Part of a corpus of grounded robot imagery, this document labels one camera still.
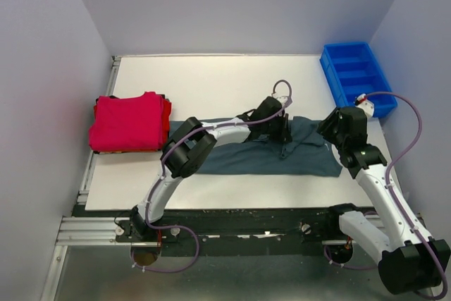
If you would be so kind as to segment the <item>grey-blue t shirt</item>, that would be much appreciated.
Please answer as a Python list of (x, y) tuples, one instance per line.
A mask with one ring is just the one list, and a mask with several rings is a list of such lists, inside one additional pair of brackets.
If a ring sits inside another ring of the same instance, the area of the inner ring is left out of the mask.
[[(225, 145), (212, 150), (196, 172), (206, 175), (311, 175), (337, 178), (342, 166), (335, 160), (331, 145), (316, 131), (318, 121), (295, 116), (290, 120), (292, 154), (280, 159), (283, 144), (260, 139)], [(222, 120), (202, 121), (215, 123)], [(173, 121), (169, 137), (182, 125)]]

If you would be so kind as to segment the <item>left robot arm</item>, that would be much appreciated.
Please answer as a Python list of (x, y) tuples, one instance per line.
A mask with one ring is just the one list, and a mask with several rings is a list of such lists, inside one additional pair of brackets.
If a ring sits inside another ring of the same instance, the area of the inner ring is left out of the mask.
[(163, 216), (175, 189), (201, 168), (213, 149), (260, 139), (288, 142), (285, 110), (291, 103), (290, 95), (272, 95), (256, 109), (230, 120), (205, 123), (190, 117), (184, 121), (163, 146), (159, 172), (146, 197), (130, 212), (132, 233), (141, 241), (155, 236), (155, 222)]

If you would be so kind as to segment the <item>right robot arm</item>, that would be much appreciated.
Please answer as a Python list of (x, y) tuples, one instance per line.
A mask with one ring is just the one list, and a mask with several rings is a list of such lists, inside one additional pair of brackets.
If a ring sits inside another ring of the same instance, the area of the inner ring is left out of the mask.
[(393, 295), (441, 285), (448, 292), (445, 275), (450, 247), (436, 240), (411, 210), (390, 174), (390, 164), (380, 149), (367, 141), (367, 115), (359, 107), (336, 107), (321, 121), (318, 132), (334, 145), (341, 164), (371, 200), (384, 231), (380, 231), (352, 204), (332, 208), (324, 221), (334, 239), (351, 237), (375, 262), (385, 288)]

